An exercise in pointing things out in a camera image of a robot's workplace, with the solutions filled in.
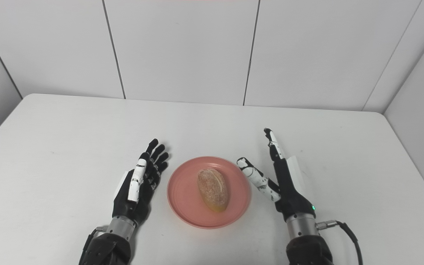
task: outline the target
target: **connector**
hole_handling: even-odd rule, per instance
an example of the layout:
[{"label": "connector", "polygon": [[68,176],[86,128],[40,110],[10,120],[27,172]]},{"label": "connector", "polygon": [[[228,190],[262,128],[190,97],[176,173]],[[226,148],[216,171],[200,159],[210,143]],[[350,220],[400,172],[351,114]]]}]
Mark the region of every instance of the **connector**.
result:
[{"label": "connector", "polygon": [[320,222],[316,224],[317,230],[324,230],[324,229],[331,228],[337,225],[338,223],[336,220],[324,221],[324,222]]}]

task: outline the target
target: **silver cylindrical wrist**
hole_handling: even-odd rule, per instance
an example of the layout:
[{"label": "silver cylindrical wrist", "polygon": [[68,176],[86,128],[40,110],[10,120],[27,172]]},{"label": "silver cylindrical wrist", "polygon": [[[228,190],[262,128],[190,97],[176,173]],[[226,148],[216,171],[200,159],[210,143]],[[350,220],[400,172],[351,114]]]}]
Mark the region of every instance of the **silver cylindrical wrist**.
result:
[{"label": "silver cylindrical wrist", "polygon": [[304,235],[319,235],[315,218],[309,213],[291,215],[286,223],[291,240]]},{"label": "silver cylindrical wrist", "polygon": [[125,216],[114,216],[111,224],[107,227],[106,233],[113,233],[129,240],[132,238],[135,226],[135,223]]}]

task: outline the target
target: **black arm cover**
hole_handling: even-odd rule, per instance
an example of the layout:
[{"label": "black arm cover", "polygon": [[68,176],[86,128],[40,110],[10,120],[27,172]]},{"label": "black arm cover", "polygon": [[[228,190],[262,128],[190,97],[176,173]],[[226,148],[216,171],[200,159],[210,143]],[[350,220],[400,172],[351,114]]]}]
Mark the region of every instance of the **black arm cover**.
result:
[{"label": "black arm cover", "polygon": [[294,238],[286,248],[290,265],[333,265],[330,248],[321,236]]},{"label": "black arm cover", "polygon": [[89,244],[81,265],[127,265],[131,257],[130,244],[124,238],[105,233]]}]

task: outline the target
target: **white finger segment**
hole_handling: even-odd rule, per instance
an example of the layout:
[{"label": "white finger segment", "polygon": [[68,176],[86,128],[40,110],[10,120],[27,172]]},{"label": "white finger segment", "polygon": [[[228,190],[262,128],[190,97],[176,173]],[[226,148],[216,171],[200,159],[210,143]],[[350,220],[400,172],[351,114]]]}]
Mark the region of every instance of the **white finger segment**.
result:
[{"label": "white finger segment", "polygon": [[269,142],[269,145],[274,145],[276,147],[276,150],[279,154],[279,159],[284,158],[284,154],[281,151],[281,148],[279,148],[278,140],[276,139],[276,136],[274,136],[274,132],[272,130],[269,131],[269,135],[271,136],[271,141]]},{"label": "white finger segment", "polygon": [[241,158],[237,161],[238,166],[242,170],[243,174],[246,176],[246,178],[253,183],[253,185],[258,188],[258,190],[266,196],[266,198],[270,199],[271,201],[278,201],[281,199],[281,195],[279,195],[277,192],[273,191],[269,185],[269,178],[266,178],[265,176],[261,176],[259,174],[258,170],[254,166],[249,166],[246,163],[245,158]]},{"label": "white finger segment", "polygon": [[135,166],[133,171],[132,180],[130,181],[130,188],[128,188],[128,197],[129,201],[138,202],[138,195],[140,191],[140,185],[143,182],[143,175],[145,174],[146,169],[146,160],[140,158]]}]

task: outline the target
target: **robotic finger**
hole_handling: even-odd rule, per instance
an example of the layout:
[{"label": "robotic finger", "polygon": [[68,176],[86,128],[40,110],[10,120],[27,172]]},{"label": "robotic finger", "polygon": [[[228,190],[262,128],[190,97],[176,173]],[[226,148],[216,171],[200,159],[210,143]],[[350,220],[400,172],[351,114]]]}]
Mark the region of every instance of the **robotic finger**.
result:
[{"label": "robotic finger", "polygon": [[266,198],[277,202],[281,199],[279,186],[274,181],[265,177],[264,174],[255,168],[246,158],[240,158],[237,165],[248,180],[261,191]]}]

